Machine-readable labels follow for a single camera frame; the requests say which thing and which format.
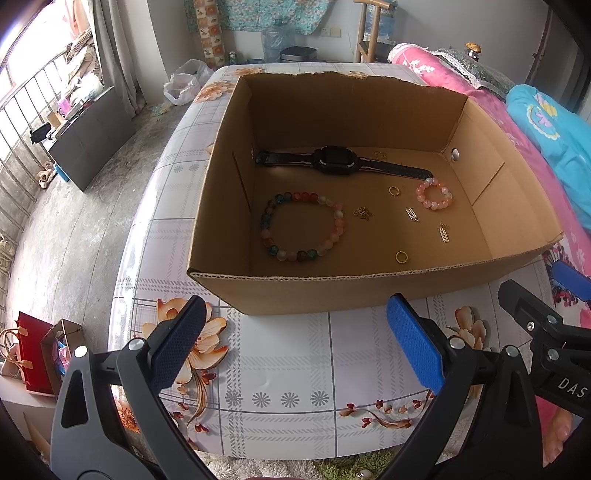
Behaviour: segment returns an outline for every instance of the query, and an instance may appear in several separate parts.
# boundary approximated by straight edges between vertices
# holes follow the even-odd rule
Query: screw
[[[141,350],[144,346],[144,339],[143,338],[134,338],[128,344],[129,350]]]
[[[505,348],[505,352],[507,352],[507,355],[509,355],[509,356],[518,356],[519,355],[519,350],[517,349],[517,347],[515,347],[513,345],[507,345]]]
[[[466,342],[459,337],[451,337],[449,344],[454,350],[462,350],[466,346]]]
[[[82,358],[88,353],[88,348],[84,345],[80,345],[76,350],[74,350],[74,356],[76,358]]]

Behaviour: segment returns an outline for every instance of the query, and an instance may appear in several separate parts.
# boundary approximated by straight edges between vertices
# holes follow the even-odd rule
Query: cloth
[[[441,86],[470,96],[506,133],[544,188],[564,229],[560,245],[574,267],[591,275],[591,239],[583,229],[558,178],[527,136],[511,119],[505,104],[490,92],[475,89],[460,74],[443,65],[426,49],[413,44],[396,45],[388,56],[391,63],[406,65],[428,85]]]
[[[591,127],[530,85],[513,87],[506,103],[513,121],[560,180],[579,222],[591,232]]]
[[[335,0],[217,0],[222,29],[260,32],[284,18],[295,31],[311,34]],[[187,25],[199,32],[195,8],[197,0],[184,0]]]
[[[125,112],[133,118],[141,109],[138,107],[137,77],[117,0],[89,0],[89,9],[105,88],[115,88]]]

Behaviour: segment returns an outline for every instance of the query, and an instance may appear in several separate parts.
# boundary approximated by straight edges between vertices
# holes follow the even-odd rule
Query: pink beaded bracelet
[[[444,196],[444,199],[442,201],[437,202],[435,200],[427,200],[427,198],[425,197],[425,190],[428,189],[430,186],[438,187],[439,189],[441,189],[441,193]],[[430,208],[431,210],[442,210],[444,208],[447,208],[452,204],[452,198],[453,195],[449,191],[449,189],[443,183],[439,183],[439,180],[437,179],[425,179],[425,181],[422,182],[417,188],[417,200],[421,202],[425,208]]]

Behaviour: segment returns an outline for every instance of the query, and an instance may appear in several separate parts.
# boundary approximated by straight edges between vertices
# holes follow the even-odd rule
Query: fabric hanging
[[[184,0],[189,31],[199,32],[198,0]],[[311,34],[336,0],[217,0],[222,29],[260,32],[283,18],[301,35]]]
[[[105,87],[114,87],[130,118],[138,107],[137,77],[117,0],[89,0],[89,20]]]

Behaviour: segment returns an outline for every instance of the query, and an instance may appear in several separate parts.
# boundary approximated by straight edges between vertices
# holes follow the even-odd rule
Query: pink blanket
[[[505,104],[487,90],[475,89],[460,74],[445,66],[438,57],[417,45],[397,45],[390,52],[388,60],[391,63],[407,66],[428,85],[445,87],[472,97],[490,115],[517,147],[519,153],[535,173],[562,223],[564,239],[560,241],[560,245],[553,248],[552,253],[557,254],[567,262],[570,261],[580,272],[591,275],[591,265],[585,266],[585,258],[591,258],[591,239],[577,220],[568,197],[554,176],[552,169],[531,141],[513,122],[506,111]],[[557,303],[559,307],[562,306],[560,302],[557,301]],[[568,305],[565,302],[564,307],[570,306],[570,302],[568,302]],[[560,310],[559,313],[563,314],[565,323],[587,328],[591,327],[591,314],[585,305],[580,306],[580,308],[569,309],[569,315],[565,315],[566,312]],[[537,398],[537,403],[542,430],[545,432],[552,415],[556,411],[556,407],[540,398]]]

